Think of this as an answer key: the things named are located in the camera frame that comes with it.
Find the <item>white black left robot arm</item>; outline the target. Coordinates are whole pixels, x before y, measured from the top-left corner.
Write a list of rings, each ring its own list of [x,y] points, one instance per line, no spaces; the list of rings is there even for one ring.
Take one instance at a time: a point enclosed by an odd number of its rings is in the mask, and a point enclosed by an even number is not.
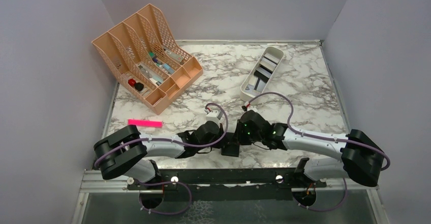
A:
[[[94,145],[94,166],[105,180],[127,176],[152,189],[158,186],[161,177],[153,157],[188,158],[226,140],[227,132],[213,121],[196,130],[165,137],[142,134],[135,125],[127,125]]]

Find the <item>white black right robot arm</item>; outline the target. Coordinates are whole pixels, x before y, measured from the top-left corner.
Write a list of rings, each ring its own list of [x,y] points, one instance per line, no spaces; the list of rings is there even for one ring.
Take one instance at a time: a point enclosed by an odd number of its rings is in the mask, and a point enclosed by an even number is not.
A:
[[[325,178],[350,178],[358,184],[375,187],[384,165],[383,150],[364,132],[326,134],[301,130],[286,123],[270,124],[259,113],[245,112],[237,122],[239,143],[261,142],[269,149],[301,150],[322,155],[322,159],[305,160],[293,173],[301,187]]]

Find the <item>black leather card holder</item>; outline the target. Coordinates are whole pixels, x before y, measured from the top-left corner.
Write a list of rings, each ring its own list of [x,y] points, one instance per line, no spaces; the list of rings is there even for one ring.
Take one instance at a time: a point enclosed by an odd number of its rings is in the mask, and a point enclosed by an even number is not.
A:
[[[234,133],[226,133],[220,144],[221,155],[239,157],[240,145]]]

